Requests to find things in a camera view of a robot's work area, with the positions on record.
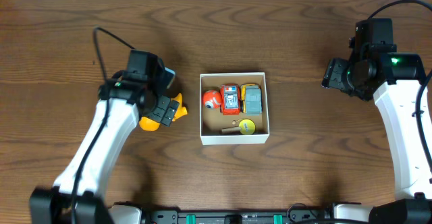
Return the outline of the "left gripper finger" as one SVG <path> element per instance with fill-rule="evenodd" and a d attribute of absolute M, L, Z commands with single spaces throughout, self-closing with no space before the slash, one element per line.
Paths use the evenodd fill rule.
<path fill-rule="evenodd" d="M 169 97 L 159 96 L 155 108 L 146 116 L 157 123 L 171 123 L 170 104 L 171 99 Z"/>
<path fill-rule="evenodd" d="M 179 108 L 180 104 L 179 102 L 175 100 L 169 99 L 164 105 L 163 105 L 163 116 L 161 118 L 161 124 L 164 126 L 169 127 L 174 120 L 174 116 Z"/>

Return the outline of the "orange toy rhino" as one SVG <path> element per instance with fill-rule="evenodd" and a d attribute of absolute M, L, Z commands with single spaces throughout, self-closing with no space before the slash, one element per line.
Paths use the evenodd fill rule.
<path fill-rule="evenodd" d="M 174 116 L 174 121 L 178 120 L 179 118 L 185 116 L 188 114 L 187 108 L 183 105 L 183 95 L 182 93 L 179 93 L 176 97 L 170 98 L 171 100 L 175 100 L 179 102 L 180 106 Z M 154 132 L 159 129 L 161 123 L 157 123 L 151 119 L 149 119 L 147 116 L 141 117 L 139 121 L 139 126 L 144 130 L 148 132 Z"/>

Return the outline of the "red toy ball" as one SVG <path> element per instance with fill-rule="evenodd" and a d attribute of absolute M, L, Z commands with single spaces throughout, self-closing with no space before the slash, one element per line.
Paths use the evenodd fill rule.
<path fill-rule="evenodd" d="M 208 90 L 202 96 L 202 103 L 205 108 L 218 109 L 222 103 L 222 96 L 219 91 Z"/>

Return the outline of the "red toy car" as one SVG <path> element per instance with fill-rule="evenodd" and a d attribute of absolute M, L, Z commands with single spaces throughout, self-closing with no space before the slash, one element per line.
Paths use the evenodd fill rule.
<path fill-rule="evenodd" d="M 221 86 L 222 95 L 221 112 L 223 115 L 239 115 L 240 108 L 240 88 L 237 84 L 224 84 Z"/>

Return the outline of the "yellow white toy ball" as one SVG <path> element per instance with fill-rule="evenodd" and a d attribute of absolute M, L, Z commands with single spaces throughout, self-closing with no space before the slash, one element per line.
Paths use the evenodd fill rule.
<path fill-rule="evenodd" d="M 251 119 L 233 120 L 232 127 L 221 129 L 222 134 L 240 133 L 242 135 L 252 135 L 256 131 L 256 125 Z"/>

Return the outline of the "yellow grey toy truck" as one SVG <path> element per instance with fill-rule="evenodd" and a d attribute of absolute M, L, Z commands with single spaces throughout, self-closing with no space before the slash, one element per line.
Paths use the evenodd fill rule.
<path fill-rule="evenodd" d="M 262 113 L 261 88 L 258 84 L 243 84 L 241 89 L 242 112 L 246 115 Z"/>

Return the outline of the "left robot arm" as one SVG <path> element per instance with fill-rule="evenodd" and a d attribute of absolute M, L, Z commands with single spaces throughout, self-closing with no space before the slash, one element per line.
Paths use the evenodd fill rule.
<path fill-rule="evenodd" d="M 165 96 L 175 78 L 155 54 L 132 49 L 124 71 L 99 88 L 94 119 L 70 164 L 50 189 L 30 196 L 33 223 L 148 223 L 140 207 L 104 203 L 125 141 L 142 119 L 170 126 L 180 103 Z"/>

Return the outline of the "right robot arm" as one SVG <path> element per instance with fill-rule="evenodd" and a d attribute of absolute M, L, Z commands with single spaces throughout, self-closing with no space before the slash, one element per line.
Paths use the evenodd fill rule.
<path fill-rule="evenodd" d="M 332 217 L 337 223 L 430 223 L 431 118 L 421 58 L 397 51 L 389 18 L 357 22 L 350 48 L 349 59 L 330 60 L 321 85 L 374 101 L 389 142 L 395 200 L 374 207 L 335 204 Z"/>

